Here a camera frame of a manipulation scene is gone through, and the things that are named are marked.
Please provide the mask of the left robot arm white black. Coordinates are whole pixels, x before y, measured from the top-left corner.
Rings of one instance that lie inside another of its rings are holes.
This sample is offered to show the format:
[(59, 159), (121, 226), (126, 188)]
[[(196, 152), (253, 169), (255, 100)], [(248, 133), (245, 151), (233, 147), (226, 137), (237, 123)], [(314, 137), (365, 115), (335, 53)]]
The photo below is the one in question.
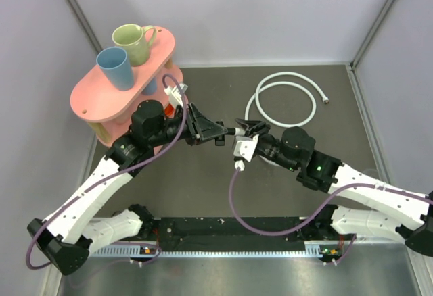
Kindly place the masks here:
[(178, 140), (188, 145), (214, 141), (222, 146), (224, 137), (234, 132), (222, 122), (208, 119), (193, 103), (176, 107), (171, 118), (158, 101), (140, 103), (131, 115), (128, 131), (114, 141), (69, 200), (45, 219), (35, 218), (29, 223), (32, 241), (26, 252), (27, 267), (37, 270), (30, 261), (33, 247), (38, 247), (49, 263), (67, 276), (101, 248), (127, 237), (149, 238), (154, 229), (152, 215), (139, 205), (112, 218), (96, 223), (91, 220), (113, 194)]

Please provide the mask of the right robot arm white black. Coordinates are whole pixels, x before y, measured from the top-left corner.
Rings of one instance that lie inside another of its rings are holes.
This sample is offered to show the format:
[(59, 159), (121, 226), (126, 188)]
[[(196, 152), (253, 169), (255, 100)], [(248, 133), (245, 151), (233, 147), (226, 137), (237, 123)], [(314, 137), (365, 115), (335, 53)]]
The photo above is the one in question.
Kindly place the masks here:
[(380, 237), (404, 243), (412, 251), (432, 256), (432, 195), (398, 188), (355, 170), (340, 159), (315, 149), (315, 139), (302, 128), (284, 130), (280, 139), (262, 121), (236, 122), (233, 155), (235, 171), (263, 157), (291, 172), (304, 187), (321, 191), (327, 199), (308, 218), (281, 231), (265, 231), (236, 220), (249, 231), (277, 237), (293, 232), (312, 232), (331, 239), (335, 235)]

